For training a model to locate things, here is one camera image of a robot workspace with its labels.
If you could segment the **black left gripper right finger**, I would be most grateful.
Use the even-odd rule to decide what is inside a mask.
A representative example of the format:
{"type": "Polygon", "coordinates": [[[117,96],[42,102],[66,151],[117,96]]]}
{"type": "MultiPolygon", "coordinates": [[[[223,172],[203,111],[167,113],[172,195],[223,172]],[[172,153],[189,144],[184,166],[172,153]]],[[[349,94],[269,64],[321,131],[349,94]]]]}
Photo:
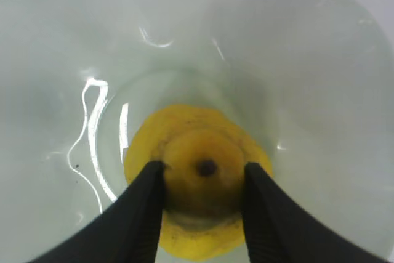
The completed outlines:
{"type": "Polygon", "coordinates": [[[320,223],[258,163],[244,168],[243,229],[250,262],[383,262],[320,223]]]}

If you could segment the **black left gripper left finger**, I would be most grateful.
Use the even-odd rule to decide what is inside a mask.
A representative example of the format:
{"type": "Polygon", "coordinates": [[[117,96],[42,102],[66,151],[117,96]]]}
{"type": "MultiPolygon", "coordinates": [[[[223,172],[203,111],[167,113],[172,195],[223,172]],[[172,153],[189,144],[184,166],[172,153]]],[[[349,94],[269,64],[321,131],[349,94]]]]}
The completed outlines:
{"type": "Polygon", "coordinates": [[[101,215],[35,262],[154,262],[164,207],[164,165],[147,163],[101,215]]]}

